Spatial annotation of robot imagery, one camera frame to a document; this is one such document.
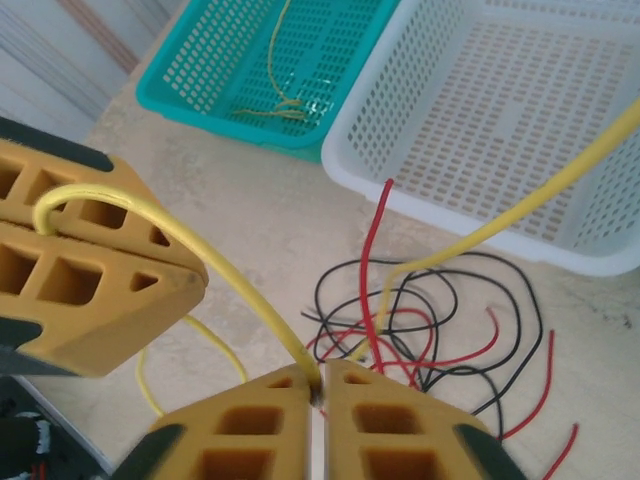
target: yellow wire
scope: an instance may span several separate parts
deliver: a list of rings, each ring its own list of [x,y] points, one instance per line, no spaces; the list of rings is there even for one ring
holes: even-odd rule
[[[302,105],[302,100],[297,98],[289,98],[282,91],[280,86],[278,85],[278,81],[276,80],[275,75],[273,74],[273,51],[276,48],[276,39],[278,38],[278,33],[280,32],[280,28],[282,27],[282,22],[284,21],[284,17],[287,15],[289,11],[289,7],[291,6],[292,0],[287,0],[280,11],[280,15],[278,16],[278,21],[276,22],[276,26],[273,29],[273,33],[271,34],[271,40],[269,41],[269,50],[267,52],[267,74],[269,75],[269,81],[273,86],[273,89],[276,93],[282,98],[282,102],[276,105],[275,109],[271,112],[262,112],[260,110],[252,110],[250,108],[243,108],[240,110],[236,110],[233,112],[234,115],[257,115],[262,117],[282,117],[288,118],[291,120],[304,120],[306,117],[306,113],[302,110],[282,110],[284,107],[300,107]]]
[[[244,368],[244,365],[240,361],[240,359],[233,353],[233,350],[229,348],[229,346],[222,341],[220,337],[218,337],[215,333],[213,333],[209,328],[207,328],[202,322],[197,320],[195,317],[191,315],[185,315],[183,319],[187,324],[191,325],[198,333],[207,338],[211,343],[213,343],[218,349],[226,355],[226,357],[231,361],[235,369],[238,371],[240,375],[240,380],[242,383],[248,381],[249,376],[247,375],[247,370]],[[138,386],[140,387],[140,391],[142,392],[143,397],[151,407],[151,409],[158,415],[162,417],[166,412],[162,409],[156,398],[153,396],[149,385],[144,377],[144,364],[147,359],[147,347],[144,347],[140,351],[140,355],[138,355],[138,363],[136,364],[136,380],[138,381]]]
[[[104,185],[64,185],[45,193],[33,208],[33,224],[41,235],[53,235],[49,213],[71,200],[95,200],[131,211],[175,238],[216,270],[220,276],[253,308],[275,333],[282,345],[304,371],[314,396],[322,393],[322,376],[313,357],[273,306],[249,283],[229,260],[209,245],[196,232],[172,217],[163,208],[143,198]]]
[[[398,275],[417,270],[424,270],[435,265],[439,265],[450,258],[472,249],[502,230],[509,228],[511,225],[534,211],[536,208],[542,206],[552,197],[586,174],[602,160],[607,158],[607,156],[618,145],[620,145],[625,138],[637,130],[638,127],[640,127],[640,97],[637,98],[631,106],[627,108],[627,110],[625,110],[571,163],[547,180],[547,182],[540,188],[522,199],[514,207],[444,250],[420,260],[396,265],[387,276],[384,283],[380,307],[375,319],[376,332],[380,333],[380,330],[382,329],[384,319],[386,317],[385,312],[389,308],[393,282]],[[358,359],[362,357],[368,349],[369,344],[365,339],[365,341],[362,342],[351,354],[350,358]]]

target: black wire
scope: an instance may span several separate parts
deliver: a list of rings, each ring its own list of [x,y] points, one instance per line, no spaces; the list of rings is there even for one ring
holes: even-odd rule
[[[529,363],[529,361],[531,360],[533,355],[536,353],[536,351],[538,350],[538,348],[539,348],[539,346],[540,346],[540,344],[542,342],[542,338],[543,338],[543,335],[544,335],[544,328],[543,328],[543,323],[542,323],[542,315],[541,315],[540,307],[539,307],[539,304],[538,304],[538,300],[537,300],[537,297],[535,296],[535,292],[533,290],[531,282],[529,281],[527,276],[524,274],[524,272],[517,265],[515,265],[514,263],[510,262],[509,260],[506,260],[506,259],[504,259],[502,257],[497,256],[497,255],[493,255],[493,254],[490,254],[490,253],[484,253],[484,252],[466,252],[466,253],[462,254],[462,256],[476,256],[476,257],[481,257],[481,258],[485,258],[485,259],[489,259],[489,260],[498,261],[498,262],[506,265],[507,267],[509,267],[513,271],[515,271],[518,274],[518,276],[520,277],[520,279],[523,281],[523,283],[524,283],[524,285],[526,287],[526,291],[528,293],[529,299],[531,301],[531,304],[534,307],[534,311],[535,311],[535,315],[536,315],[536,319],[537,319],[537,323],[538,323],[538,335],[537,335],[537,338],[536,338],[533,346],[529,349],[529,351],[525,355],[524,359],[521,361],[521,363],[515,369],[515,371],[510,376],[509,380],[506,382],[506,384],[504,385],[504,387],[501,390],[498,390],[498,388],[496,387],[495,383],[493,382],[491,377],[488,375],[488,372],[490,372],[492,370],[495,370],[495,369],[497,369],[497,368],[499,368],[501,366],[504,366],[517,353],[517,351],[518,351],[518,349],[520,347],[521,337],[522,337],[522,319],[521,319],[521,315],[520,315],[519,304],[518,304],[517,300],[515,299],[515,297],[513,296],[513,294],[511,293],[511,291],[509,290],[509,288],[507,288],[501,282],[499,282],[499,281],[497,281],[497,280],[495,280],[495,279],[493,279],[493,278],[491,278],[491,277],[489,277],[487,275],[480,274],[480,273],[477,273],[477,272],[468,271],[468,270],[453,269],[453,268],[429,269],[429,270],[426,270],[426,271],[409,273],[407,276],[404,277],[404,279],[402,280],[400,286],[397,287],[397,288],[394,288],[392,290],[392,292],[396,293],[396,296],[394,298],[393,306],[390,309],[388,326],[387,326],[387,328],[383,329],[380,332],[380,335],[388,336],[390,341],[393,343],[394,347],[396,348],[396,350],[398,351],[398,353],[400,355],[402,355],[403,357],[405,357],[409,361],[416,361],[416,356],[411,352],[411,349],[400,338],[399,335],[403,334],[403,333],[412,333],[412,332],[419,332],[419,331],[425,331],[425,330],[433,329],[433,334],[434,334],[434,348],[433,348],[433,351],[434,351],[434,353],[432,355],[431,362],[435,363],[437,361],[438,346],[439,346],[439,327],[442,326],[443,324],[447,323],[451,319],[453,319],[455,317],[455,314],[457,313],[457,310],[458,310],[458,307],[459,307],[458,294],[456,292],[456,289],[451,284],[451,282],[447,279],[447,277],[458,275],[458,276],[464,276],[464,277],[467,277],[467,278],[477,279],[479,281],[485,281],[485,282],[490,283],[494,287],[498,288],[500,291],[502,291],[505,294],[505,296],[509,299],[509,302],[511,303],[511,305],[513,307],[514,315],[515,315],[515,319],[516,319],[516,337],[514,339],[514,344],[513,344],[512,348],[511,348],[511,350],[507,353],[507,355],[505,355],[502,359],[494,362],[493,364],[490,364],[490,365],[482,367],[482,368],[474,367],[474,366],[471,366],[471,365],[456,366],[456,367],[453,367],[453,368],[450,368],[450,369],[429,368],[428,372],[427,372],[427,377],[425,379],[422,378],[422,369],[418,369],[418,372],[417,372],[419,384],[421,386],[421,389],[424,392],[428,392],[431,388],[433,388],[434,385],[436,385],[443,378],[445,378],[445,377],[447,377],[449,375],[457,375],[457,376],[480,375],[480,376],[482,376],[485,379],[485,381],[487,381],[487,383],[490,385],[490,387],[491,387],[491,389],[493,391],[493,397],[490,400],[488,400],[487,402],[485,402],[484,404],[482,404],[480,407],[478,407],[473,412],[473,414],[477,415],[477,414],[479,414],[480,412],[484,411],[485,409],[487,409],[488,407],[490,407],[491,405],[493,405],[495,403],[496,404],[497,414],[498,414],[498,429],[499,429],[498,438],[502,438],[503,429],[504,429],[504,417],[503,417],[503,412],[502,412],[501,399],[510,390],[510,388],[513,386],[513,384],[518,379],[518,377],[522,374],[523,370],[525,369],[525,367],[527,366],[527,364]],[[318,343],[319,343],[319,337],[320,337],[320,335],[322,335],[323,331],[326,331],[328,333],[328,338],[333,343],[335,348],[338,348],[342,352],[342,358],[350,355],[358,347],[358,345],[361,343],[361,342],[358,342],[358,344],[356,344],[354,347],[345,348],[345,347],[343,347],[341,345],[341,342],[337,341],[337,339],[333,336],[334,332],[331,331],[331,329],[334,328],[334,327],[347,327],[347,328],[355,328],[355,329],[358,329],[358,330],[364,330],[365,329],[364,326],[355,326],[354,327],[353,323],[346,323],[346,322],[339,322],[339,321],[332,320],[333,317],[338,315],[340,313],[340,311],[342,311],[344,308],[348,307],[349,305],[352,305],[353,303],[358,302],[359,301],[359,297],[354,297],[354,298],[351,298],[351,299],[347,300],[346,302],[343,302],[338,307],[334,308],[328,315],[324,314],[324,312],[322,310],[322,307],[321,307],[321,304],[320,304],[320,291],[321,291],[323,283],[328,279],[328,277],[332,273],[338,271],[341,268],[345,268],[345,267],[348,267],[350,265],[355,265],[355,264],[358,264],[358,263],[360,263],[359,259],[350,260],[350,261],[347,261],[347,262],[343,262],[343,263],[341,263],[339,265],[336,265],[336,266],[330,268],[329,270],[327,270],[326,272],[324,272],[322,274],[322,276],[320,277],[320,279],[318,280],[318,283],[316,284],[316,288],[315,288],[315,292],[314,292],[314,302],[315,302],[316,311],[317,311],[317,314],[318,314],[317,317],[313,316],[313,315],[311,315],[309,313],[302,312],[302,315],[305,316],[306,318],[320,323],[318,336],[316,337],[316,341],[314,342],[314,357],[316,357],[316,360],[318,360],[318,361],[322,361],[320,359],[319,355],[318,355],[317,347],[318,347]],[[401,263],[401,262],[397,261],[397,260],[370,259],[370,263],[383,264],[383,265],[396,265],[396,264]],[[422,278],[425,278],[425,277],[429,277],[429,276],[436,276],[441,282],[443,282],[447,286],[449,291],[451,292],[451,295],[452,295],[452,298],[453,298],[453,307],[451,308],[451,311],[447,315],[445,315],[444,318],[442,318],[441,320],[438,320],[436,318],[436,314],[435,314],[435,311],[434,311],[431,303],[424,297],[424,295],[422,295],[421,293],[416,292],[415,290],[411,290],[410,288],[408,288],[408,285],[410,285],[411,282],[414,282],[414,281],[417,281],[419,279],[422,279]],[[368,294],[368,298],[380,295],[380,293],[381,293],[380,290],[377,290],[377,291],[374,291],[374,292],[370,292]],[[429,313],[432,316],[433,325],[430,325],[430,326],[429,325],[424,325],[424,326],[420,326],[420,327],[411,327],[411,328],[395,328],[394,327],[395,314],[396,314],[396,312],[397,312],[397,310],[399,308],[401,297],[405,293],[418,298],[426,306],[426,308],[429,310]],[[431,377],[432,377],[432,375],[434,373],[438,373],[438,376],[435,379],[431,380]]]

